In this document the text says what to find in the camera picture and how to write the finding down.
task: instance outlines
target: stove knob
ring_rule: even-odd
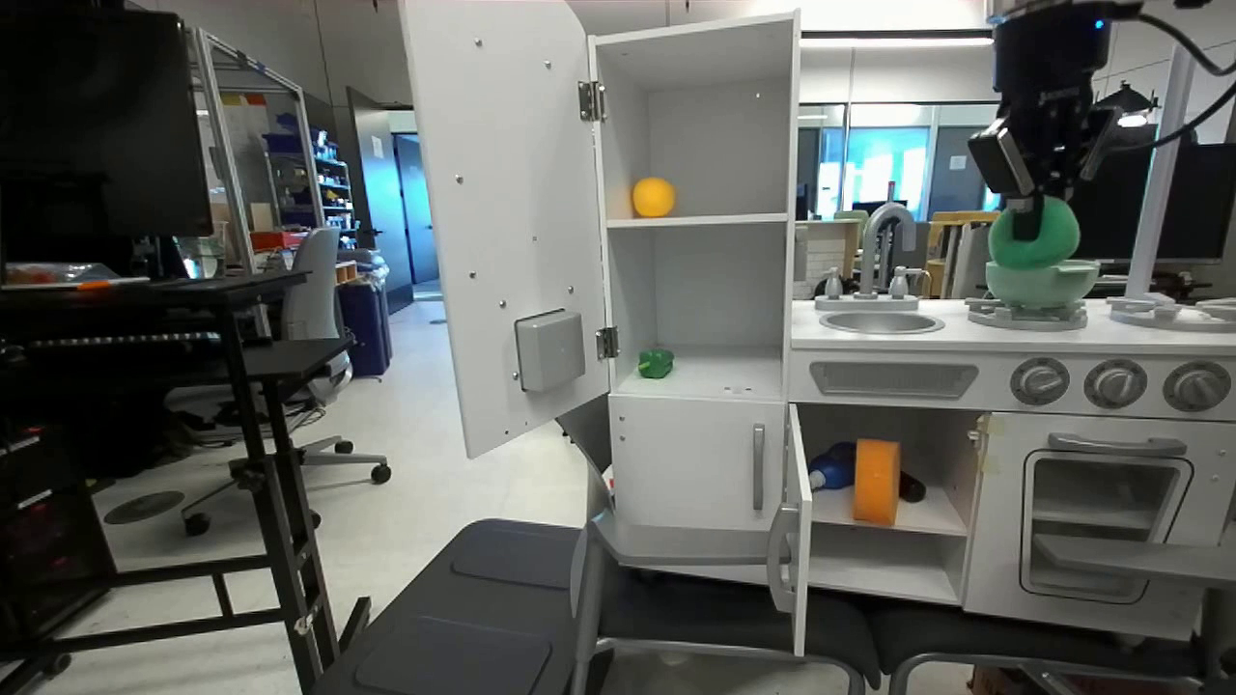
[[[1100,365],[1084,380],[1084,397],[1100,410],[1125,410],[1148,392],[1148,370],[1135,365]]]
[[[1184,365],[1171,370],[1161,397],[1184,415],[1212,410],[1229,397],[1232,375],[1217,365]]]
[[[1069,392],[1069,370],[1055,358],[1032,358],[1013,370],[1013,395],[1023,404],[1048,404]]]

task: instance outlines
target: chair wheel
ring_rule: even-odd
[[[61,675],[68,673],[72,655],[68,653],[55,653],[38,663],[41,675]]]
[[[207,534],[207,518],[206,515],[190,515],[186,518],[186,536],[206,536]]]
[[[384,487],[384,483],[390,483],[390,466],[384,466],[384,462],[373,466],[373,473],[372,473],[372,483],[373,483],[373,487]]]

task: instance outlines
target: open cabinet door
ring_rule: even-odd
[[[563,0],[402,0],[467,452],[611,386],[588,36]]]

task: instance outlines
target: computer screen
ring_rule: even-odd
[[[207,237],[190,36],[163,12],[0,12],[0,259]]]
[[[1107,156],[1100,174],[1075,190],[1082,259],[1127,259],[1149,151]],[[1157,259],[1221,259],[1236,205],[1236,148],[1181,148],[1161,219]]]

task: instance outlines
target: white toy kitchen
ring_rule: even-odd
[[[795,653],[811,586],[1190,635],[1197,586],[1055,549],[1221,542],[1225,320],[795,300],[795,16],[588,40],[563,0],[406,0],[406,36],[471,456],[607,397],[618,556],[768,583]],[[675,182],[675,217],[632,217],[642,174]],[[669,380],[642,380],[646,348]],[[921,483],[893,524],[811,491],[854,439],[894,439]]]

